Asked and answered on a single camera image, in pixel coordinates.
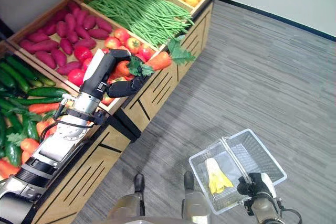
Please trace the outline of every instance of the white plastic basket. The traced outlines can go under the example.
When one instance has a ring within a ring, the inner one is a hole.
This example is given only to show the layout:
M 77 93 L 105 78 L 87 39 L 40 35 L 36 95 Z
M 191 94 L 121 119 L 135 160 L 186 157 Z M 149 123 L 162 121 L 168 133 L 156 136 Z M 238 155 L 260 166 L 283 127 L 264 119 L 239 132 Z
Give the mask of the white plastic basket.
M 245 129 L 230 136 L 225 142 L 227 143 L 226 148 L 229 148 L 229 152 L 232 152 L 231 155 L 226 151 L 222 142 L 218 141 L 189 158 L 195 177 L 213 213 L 216 215 L 243 203 L 249 198 L 237 191 L 238 179 L 244 176 L 242 170 L 245 170 L 246 173 L 267 173 L 274 185 L 287 178 L 285 171 L 252 130 Z M 222 193 L 214 195 L 211 194 L 208 186 L 208 173 L 205 166 L 205 161 L 211 157 L 218 162 L 222 172 L 234 184 L 233 188 L 225 188 Z

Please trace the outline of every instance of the black baseboard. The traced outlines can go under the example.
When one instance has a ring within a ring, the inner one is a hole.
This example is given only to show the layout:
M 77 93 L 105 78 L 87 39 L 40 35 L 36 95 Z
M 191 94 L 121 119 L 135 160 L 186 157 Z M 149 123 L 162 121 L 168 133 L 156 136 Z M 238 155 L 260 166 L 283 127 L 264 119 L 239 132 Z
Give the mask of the black baseboard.
M 291 26 L 295 26 L 295 27 L 298 27 L 302 30 L 305 30 L 305 31 L 308 31 L 312 34 L 315 34 L 315 35 L 318 35 L 318 36 L 321 36 L 325 39 L 328 39 L 328 40 L 331 40 L 331 41 L 336 41 L 336 37 L 334 36 L 331 36 L 329 34 L 326 34 L 322 31 L 318 31 L 314 28 L 311 28 L 309 26 L 305 26 L 303 24 L 300 24 L 300 23 L 297 23 L 297 22 L 294 22 L 292 20 L 289 20 L 289 19 L 286 19 L 286 18 L 283 18 L 283 17 L 280 17 L 278 15 L 275 15 L 275 14 L 272 14 L 272 13 L 268 13 L 264 10 L 260 10 L 260 9 L 257 9 L 257 8 L 254 8 L 254 7 L 251 7 L 251 6 L 248 6 L 248 5 L 244 5 L 242 3 L 239 3 L 239 2 L 236 2 L 236 1 L 233 1 L 233 0 L 219 0 L 219 1 L 222 1 L 222 2 L 225 2 L 225 3 L 228 3 L 228 4 L 231 4 L 231 5 L 235 5 L 235 6 L 238 6 L 238 7 L 241 7 L 241 8 L 244 8 L 244 9 L 247 9 L 247 10 L 250 10 L 254 13 L 258 13 L 258 14 L 262 14 L 264 16 L 267 16 L 267 17 L 270 17 L 270 18 L 273 18 L 273 19 L 276 19 L 278 21 L 281 21 L 281 22 L 284 22 L 286 24 L 289 24 Z

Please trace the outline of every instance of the red tomato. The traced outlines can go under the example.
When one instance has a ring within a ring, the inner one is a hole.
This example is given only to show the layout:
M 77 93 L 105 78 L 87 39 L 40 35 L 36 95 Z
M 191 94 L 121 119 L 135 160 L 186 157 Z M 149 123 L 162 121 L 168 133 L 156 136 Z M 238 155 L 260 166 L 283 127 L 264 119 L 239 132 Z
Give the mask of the red tomato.
M 137 54 L 138 51 L 139 51 L 139 48 L 140 48 L 140 41 L 138 41 L 136 38 L 129 38 L 127 41 L 126 41 L 126 44 L 125 46 L 129 49 L 129 51 L 132 53 L 132 54 Z
M 104 105 L 108 106 L 114 100 L 114 98 L 110 98 L 107 94 L 104 94 L 103 100 L 101 101 Z
M 88 58 L 88 59 L 86 59 L 86 60 L 83 62 L 82 70 L 83 70 L 84 72 L 86 72 L 86 70 L 88 69 L 88 67 L 89 67 L 91 61 L 92 61 L 92 58 Z
M 115 38 L 119 39 L 120 41 L 126 41 L 129 39 L 130 35 L 128 34 L 126 29 L 118 28 L 114 31 Z
M 68 74 L 69 81 L 71 81 L 73 84 L 77 86 L 81 86 L 83 84 L 84 74 L 85 71 L 79 68 L 72 69 Z
M 146 59 L 146 61 L 148 61 L 153 56 L 154 53 L 155 51 L 152 48 L 150 48 L 149 45 L 147 44 L 142 44 L 138 52 L 138 54 L 142 55 Z
M 108 37 L 105 40 L 104 45 L 110 49 L 117 49 L 121 46 L 120 41 L 115 37 Z
M 80 62 L 85 61 L 87 58 L 92 58 L 93 56 L 91 50 L 84 46 L 76 47 L 73 54 Z

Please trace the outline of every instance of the gray carpet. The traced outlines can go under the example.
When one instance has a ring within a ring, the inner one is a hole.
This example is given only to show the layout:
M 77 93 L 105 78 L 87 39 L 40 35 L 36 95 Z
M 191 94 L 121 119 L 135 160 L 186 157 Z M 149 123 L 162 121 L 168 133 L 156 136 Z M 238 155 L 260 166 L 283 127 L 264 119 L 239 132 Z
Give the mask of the gray carpet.
M 285 206 L 303 223 L 334 223 L 335 63 L 334 42 L 216 2 L 205 50 L 75 223 L 104 219 L 132 192 L 136 173 L 146 177 L 146 215 L 178 218 L 188 158 L 245 128 L 286 171 L 276 188 Z M 255 222 L 241 206 L 213 216 L 213 223 Z

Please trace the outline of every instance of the robotic hand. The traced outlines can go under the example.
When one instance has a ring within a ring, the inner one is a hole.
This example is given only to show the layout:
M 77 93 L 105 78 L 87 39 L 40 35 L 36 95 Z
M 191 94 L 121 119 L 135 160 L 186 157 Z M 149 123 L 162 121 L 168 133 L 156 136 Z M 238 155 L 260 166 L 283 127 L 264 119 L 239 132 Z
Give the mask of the robotic hand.
M 30 159 L 0 187 L 0 222 L 30 223 L 36 212 L 35 204 L 63 168 L 84 145 L 84 136 L 94 124 L 104 122 L 104 112 L 96 112 L 104 93 L 112 98 L 125 97 L 138 92 L 144 77 L 132 81 L 107 84 L 110 73 L 122 60 L 130 60 L 127 50 L 112 49 L 107 54 L 98 49 L 86 74 L 77 97 L 63 96 L 54 115 L 56 132 L 45 139 Z M 62 113 L 68 100 L 72 108 Z
M 266 173 L 250 173 L 248 175 L 252 183 L 246 183 L 244 178 L 241 177 L 237 186 L 240 194 L 251 197 L 244 202 L 248 215 L 255 215 L 259 224 L 284 224 L 282 213 L 290 211 L 299 217 L 298 224 L 302 224 L 300 213 L 282 206 L 281 199 L 277 198 L 274 185 Z

